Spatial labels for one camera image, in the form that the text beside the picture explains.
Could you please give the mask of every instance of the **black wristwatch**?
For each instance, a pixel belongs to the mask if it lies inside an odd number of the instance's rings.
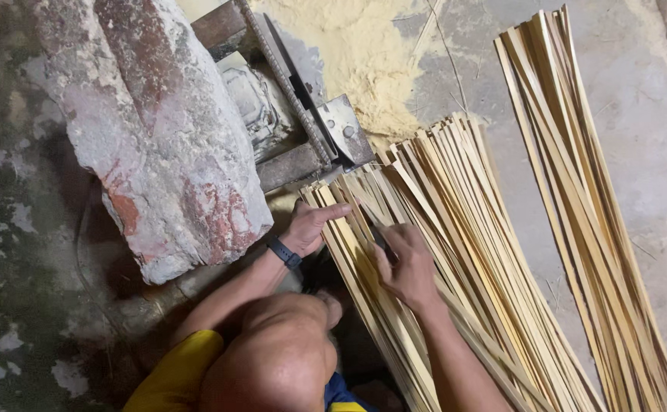
[[[273,236],[267,241],[267,247],[275,252],[275,254],[278,255],[278,258],[285,262],[285,266],[288,269],[300,265],[303,261],[297,253],[293,253],[289,248],[283,245],[283,242],[281,242],[277,236]]]

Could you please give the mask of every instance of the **pile of bamboo strips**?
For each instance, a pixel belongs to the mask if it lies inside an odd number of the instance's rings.
[[[606,403],[666,410],[667,352],[598,143],[567,7],[495,44]]]
[[[373,224],[420,228],[454,324],[515,410],[605,410],[529,271],[476,119],[453,114],[378,158],[301,195],[353,206],[323,238],[411,409],[440,410],[416,320],[366,252]]]

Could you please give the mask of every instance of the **concrete block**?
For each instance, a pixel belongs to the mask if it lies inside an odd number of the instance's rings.
[[[175,0],[34,6],[47,91],[144,279],[231,262],[273,219],[237,106]]]

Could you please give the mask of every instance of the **sawdust pile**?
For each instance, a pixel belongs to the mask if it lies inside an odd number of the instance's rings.
[[[346,93],[375,145],[412,136],[418,121],[405,103],[420,76],[416,38],[400,35],[392,20],[426,11],[412,0],[252,0],[279,27],[318,47],[329,98]]]

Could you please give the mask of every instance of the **concrete floor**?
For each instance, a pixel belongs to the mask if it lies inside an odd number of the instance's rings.
[[[530,268],[591,369],[489,46],[506,27],[560,4],[448,1],[441,21],[457,46],[470,109],[490,121],[501,190]],[[667,344],[667,0],[580,0],[569,6],[585,89]],[[398,28],[417,35],[424,19],[397,22]],[[29,81],[41,55],[32,24],[25,5],[0,2],[0,410],[117,409],[153,367],[164,336],[193,300],[244,263],[203,267],[160,287],[142,284],[96,199],[97,183],[76,164],[61,114]],[[314,52],[315,45],[306,46]],[[448,91],[458,90],[442,53],[427,54],[420,63],[424,74],[413,97],[430,101],[417,113],[428,125],[457,110]],[[284,214],[276,218],[284,220]],[[296,287],[295,278],[283,286]]]

